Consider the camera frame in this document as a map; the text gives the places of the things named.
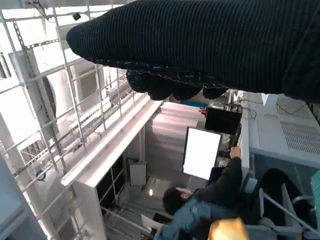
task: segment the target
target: white panel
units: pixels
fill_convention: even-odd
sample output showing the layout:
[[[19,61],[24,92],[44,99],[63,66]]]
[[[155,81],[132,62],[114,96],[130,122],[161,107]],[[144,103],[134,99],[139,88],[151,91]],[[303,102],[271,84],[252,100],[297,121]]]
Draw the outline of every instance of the white panel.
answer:
[[[145,163],[130,164],[130,185],[144,186],[147,183],[147,165]]]
[[[209,180],[216,163],[220,139],[220,134],[189,128],[183,172]]]
[[[79,211],[86,221],[85,228],[93,239],[106,240],[105,225],[96,188],[78,181],[73,183],[73,187],[81,201]]]
[[[320,168],[320,126],[303,101],[281,96],[265,108],[260,94],[244,98],[257,113],[248,120],[250,152]]]

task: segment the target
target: metal frame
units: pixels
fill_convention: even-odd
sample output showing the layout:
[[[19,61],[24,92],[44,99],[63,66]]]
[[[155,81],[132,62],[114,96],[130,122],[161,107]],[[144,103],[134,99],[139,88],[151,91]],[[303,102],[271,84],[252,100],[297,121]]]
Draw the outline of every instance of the metal frame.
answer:
[[[4,15],[3,15],[3,12],[2,10],[0,9],[0,23],[3,24],[4,26],[4,29],[5,29],[5,32],[7,34],[7,37],[8,37],[8,40],[9,40],[9,44],[12,48],[12,52],[13,52],[13,57],[16,61],[16,63],[18,63],[17,59],[18,59],[18,56],[17,56],[17,51],[16,51],[16,48],[15,48],[15,45],[14,45],[14,42],[13,42],[13,39],[12,39],[12,36],[11,36],[11,33],[9,31],[9,28],[7,26],[7,23],[9,22],[13,22],[13,24],[16,26],[15,30],[16,30],[16,33],[18,34],[18,38],[19,38],[19,42],[21,44],[21,48],[22,50],[24,51],[24,54],[26,55],[26,57],[28,58],[27,56],[27,52],[26,50],[29,50],[29,49],[33,49],[33,48],[36,48],[36,47],[39,47],[39,46],[44,46],[44,45],[49,45],[49,44],[52,44],[52,43],[57,43],[59,42],[60,44],[60,48],[61,48],[61,51],[62,51],[62,55],[63,55],[63,64],[59,65],[59,66],[56,66],[52,69],[49,69],[45,72],[42,72],[38,75],[36,75],[34,72],[33,72],[33,69],[32,69],[32,66],[30,65],[30,75],[29,75],[29,78],[28,79],[23,79],[23,82],[19,83],[19,84],[16,84],[10,88],[7,88],[7,89],[4,89],[2,91],[0,91],[0,94],[4,94],[6,92],[9,92],[15,88],[18,88],[18,87],[22,87],[22,88],[27,88],[29,84],[33,84],[33,83],[38,83],[42,81],[42,78],[48,76],[48,75],[51,75],[53,73],[56,73],[58,71],[61,71],[61,70],[65,70],[66,71],[66,77],[67,77],[67,81],[68,81],[68,85],[69,85],[69,91],[70,91],[70,94],[72,96],[72,104],[73,104],[73,107],[69,108],[68,110],[66,110],[64,113],[62,113],[60,116],[57,116],[55,118],[52,118],[50,119],[50,121],[46,122],[45,124],[42,123],[42,121],[39,120],[39,116],[38,114],[36,113],[35,116],[36,116],[36,119],[37,121],[39,122],[39,126],[40,126],[40,129],[37,130],[36,132],[32,133],[30,136],[22,139],[21,141],[13,144],[12,146],[8,147],[4,152],[2,152],[1,154],[5,155],[7,153],[9,153],[10,151],[12,150],[16,150],[17,147],[19,147],[22,143],[24,143],[25,141],[27,141],[28,139],[30,139],[32,136],[36,135],[36,134],[40,134],[41,136],[41,139],[42,139],[42,142],[44,143],[45,145],[45,150],[43,150],[42,152],[40,152],[39,154],[37,154],[36,156],[34,156],[29,162],[27,162],[22,168],[20,169],[16,169],[16,172],[13,174],[13,177],[17,179],[17,177],[24,173],[27,169],[29,169],[34,163],[36,163],[37,161],[41,160],[42,157],[48,153],[48,158],[49,158],[49,164],[43,169],[43,171],[37,176],[35,177],[32,181],[30,181],[26,186],[24,186],[21,191],[24,193],[25,191],[27,191],[31,186],[33,186],[34,184],[36,184],[36,182],[41,179],[45,174],[48,173],[48,171],[50,169],[54,169],[54,171],[56,172],[56,175],[57,177],[61,180],[63,175],[65,174],[65,168],[66,168],[66,164],[64,162],[64,157],[71,153],[72,151],[75,150],[75,148],[78,148],[79,146],[82,146],[82,147],[86,147],[86,139],[89,135],[91,135],[99,126],[101,126],[101,124],[103,125],[103,129],[106,130],[106,120],[112,116],[113,113],[115,113],[117,110],[120,111],[120,117],[122,118],[123,117],[123,111],[122,111],[122,105],[127,102],[129,99],[132,98],[133,100],[133,104],[135,103],[135,98],[134,98],[134,95],[135,93],[131,93],[129,96],[126,96],[124,99],[121,98],[121,95],[120,95],[120,91],[119,91],[119,73],[118,73],[118,69],[116,70],[116,73],[117,73],[117,78],[116,80],[114,81],[111,81],[110,79],[110,82],[108,84],[106,84],[105,86],[101,86],[100,85],[100,75],[99,75],[99,71],[101,70],[101,68],[103,66],[101,65],[97,65],[95,64],[94,66],[94,69],[93,70],[90,70],[86,73],[83,73],[82,75],[80,76],[77,76],[77,77],[73,77],[72,74],[71,74],[71,70],[70,70],[70,67],[73,66],[73,65],[76,65],[82,61],[84,61],[83,58],[79,58],[79,59],[76,59],[76,60],[73,60],[71,62],[67,62],[67,58],[66,58],[66,54],[65,54],[65,50],[63,49],[63,45],[62,45],[62,41],[61,41],[61,36],[60,36],[60,25],[59,25],[59,21],[58,21],[58,17],[62,17],[62,16],[71,16],[72,14],[74,14],[74,12],[69,12],[69,13],[65,13],[65,14],[57,14],[56,13],[56,8],[53,7],[52,8],[53,10],[53,14],[50,14],[48,15],[47,17],[48,18],[54,18],[55,19],[55,25],[56,25],[56,28],[57,28],[57,39],[53,39],[53,40],[46,40],[46,41],[43,41],[43,42],[38,42],[38,43],[33,43],[31,45],[28,45],[28,46],[25,46],[24,45],[24,42],[23,42],[23,39],[22,37],[19,35],[19,28],[17,26],[17,21],[26,21],[26,20],[34,20],[34,19],[44,19],[43,16],[35,16],[35,17],[22,17],[22,18],[4,18]],[[107,12],[108,10],[98,10],[98,11],[90,11],[90,7],[87,6],[87,11],[84,11],[84,12],[80,12],[80,14],[85,14],[89,17],[89,19],[92,19],[91,18],[91,14],[92,13],[104,13],[104,12]],[[15,65],[14,68],[16,69],[16,72],[17,73],[21,73],[21,69],[19,67],[19,65]],[[75,81],[89,75],[89,74],[92,74],[94,73],[95,74],[95,80],[96,80],[96,83],[97,83],[97,90],[91,94],[90,96],[86,97],[85,99],[83,99],[82,101],[80,102],[77,102],[76,101],[76,96],[75,96],[75,93],[73,91],[73,85]],[[103,99],[102,97],[102,90],[105,90],[108,86],[112,86],[113,83],[116,82],[116,91],[117,91],[117,104],[115,104],[114,106],[111,106],[111,108],[108,108],[107,110],[104,110],[104,106],[106,103],[104,103],[105,99]],[[87,100],[89,100],[92,96],[95,96],[95,95],[99,95],[99,103],[98,103],[98,106],[96,105],[97,109],[93,111],[92,114],[90,114],[89,117],[86,117],[85,119],[81,120],[80,118],[80,113],[78,111],[78,107],[80,105],[82,105],[83,103],[85,103]],[[65,135],[63,136],[60,136],[60,137],[54,137],[55,138],[55,142],[54,143],[50,143],[48,139],[45,138],[45,131],[44,129],[51,126],[52,124],[55,124],[57,122],[58,119],[64,117],[66,114],[70,113],[72,110],[74,110],[75,114],[76,114],[76,122],[77,122],[77,125],[75,127],[73,127],[71,130],[69,130]],[[84,125],[85,121],[87,121],[89,118],[91,118],[93,115],[97,114],[98,112],[100,112],[99,114],[99,117],[96,119],[94,118],[93,121],[90,121],[88,124]],[[78,131],[79,132],[79,135],[80,135],[80,138],[78,138],[76,141],[73,141],[71,144],[69,144],[67,146],[66,149],[64,149],[63,151],[60,149],[60,145],[62,140],[68,138],[70,136],[71,133],[73,133],[74,131]],[[54,153],[58,154],[58,158],[55,158],[54,157]],[[62,162],[62,166],[63,166],[63,171],[60,171],[59,167],[58,167],[58,162],[61,161]],[[123,171],[122,170],[118,176],[116,176],[116,178],[114,179],[113,178],[113,172],[111,170],[111,174],[112,174],[112,188],[113,188],[113,193],[115,194],[116,196],[116,192],[115,192],[115,185],[114,185],[114,181],[116,181],[118,179],[118,177],[123,174]],[[82,232],[81,232],[81,229],[84,227],[85,224],[83,224],[82,226],[79,225],[79,222],[77,220],[77,217],[75,215],[75,209],[77,208],[76,206],[74,206],[74,199],[72,198],[72,195],[73,195],[73,187],[72,185],[68,186],[68,187],[64,187],[62,188],[61,187],[61,192],[51,201],[51,203],[49,203],[46,208],[42,211],[42,213],[38,214],[36,216],[37,220],[41,220],[43,222],[47,221],[47,219],[43,219],[43,216],[46,215],[46,213],[51,209],[51,207],[62,197],[65,197],[67,199],[67,203],[68,203],[68,206],[67,208],[69,209],[69,216],[68,218],[64,219],[63,222],[61,222],[58,227],[55,229],[55,232],[50,232],[50,234],[52,235],[52,238],[51,239],[59,239],[59,231],[62,229],[62,227],[64,226],[64,224],[66,224],[66,222],[71,219],[73,224],[74,224],[74,228],[75,228],[75,232],[76,232],[76,235],[79,236],[79,238],[82,240],[83,239],[83,235],[82,235]]]

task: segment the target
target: man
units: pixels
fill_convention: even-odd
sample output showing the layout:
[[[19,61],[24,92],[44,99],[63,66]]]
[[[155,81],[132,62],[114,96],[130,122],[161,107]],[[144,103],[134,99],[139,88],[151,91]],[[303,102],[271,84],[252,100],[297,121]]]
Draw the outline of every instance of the man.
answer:
[[[232,147],[231,160],[224,168],[221,176],[207,187],[197,190],[195,193],[187,189],[171,187],[165,191],[163,206],[165,211],[174,215],[191,197],[207,203],[213,203],[226,208],[233,208],[239,199],[239,191],[242,182],[241,149]]]

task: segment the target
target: black monitor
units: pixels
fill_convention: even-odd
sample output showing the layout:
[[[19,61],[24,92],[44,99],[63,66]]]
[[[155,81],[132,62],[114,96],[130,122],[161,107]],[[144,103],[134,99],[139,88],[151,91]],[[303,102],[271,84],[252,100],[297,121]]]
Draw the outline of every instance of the black monitor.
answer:
[[[188,127],[186,131],[182,172],[209,180],[215,166],[221,134]]]

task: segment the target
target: pipe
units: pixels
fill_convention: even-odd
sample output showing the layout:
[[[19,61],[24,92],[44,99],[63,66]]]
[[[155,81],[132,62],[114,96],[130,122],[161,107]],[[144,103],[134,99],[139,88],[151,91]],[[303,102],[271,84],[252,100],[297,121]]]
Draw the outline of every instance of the pipe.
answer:
[[[118,92],[118,101],[119,101],[119,105],[120,105],[120,117],[122,118],[121,98],[120,98],[120,93],[119,93],[119,73],[118,73],[118,68],[116,69],[116,86],[117,86],[117,92]]]
[[[304,226],[305,228],[309,229],[311,232],[315,233],[317,236],[320,237],[320,232],[318,232],[316,229],[314,229],[312,226],[310,226],[309,224],[307,224],[305,221],[301,220],[300,218],[298,218],[295,214],[293,214],[292,212],[290,212],[289,210],[287,210],[285,207],[283,207],[282,205],[280,205],[277,201],[273,200],[268,194],[266,194],[265,192],[263,193],[263,196],[265,199],[267,199],[268,201],[270,201],[271,203],[273,203],[275,206],[277,206],[279,209],[281,209],[282,211],[284,211],[286,214],[288,214],[290,217],[292,217],[294,220],[296,220],[298,223],[300,223],[302,226]]]
[[[59,39],[59,44],[60,44],[60,48],[61,48],[62,55],[63,55],[64,68],[65,68],[66,73],[67,73],[66,77],[67,77],[67,80],[68,80],[68,83],[69,83],[69,90],[70,90],[70,93],[71,93],[71,96],[72,96],[72,103],[73,103],[74,111],[75,111],[75,114],[76,114],[76,120],[77,120],[78,126],[79,126],[80,139],[81,139],[81,143],[82,143],[83,147],[86,148],[86,141],[84,139],[84,135],[83,135],[83,132],[82,132],[81,123],[80,123],[80,115],[79,115],[79,112],[78,112],[78,109],[77,109],[76,96],[75,96],[75,93],[74,93],[73,88],[72,88],[72,82],[71,82],[72,75],[71,75],[70,69],[68,67],[68,62],[67,62],[65,50],[64,50],[64,47],[63,47],[62,42],[61,42],[60,25],[58,23],[58,17],[57,17],[57,13],[56,13],[56,8],[55,7],[53,8],[53,15],[54,15],[54,19],[55,19],[55,25],[56,25],[56,28],[57,28],[57,36],[58,36],[58,39]]]

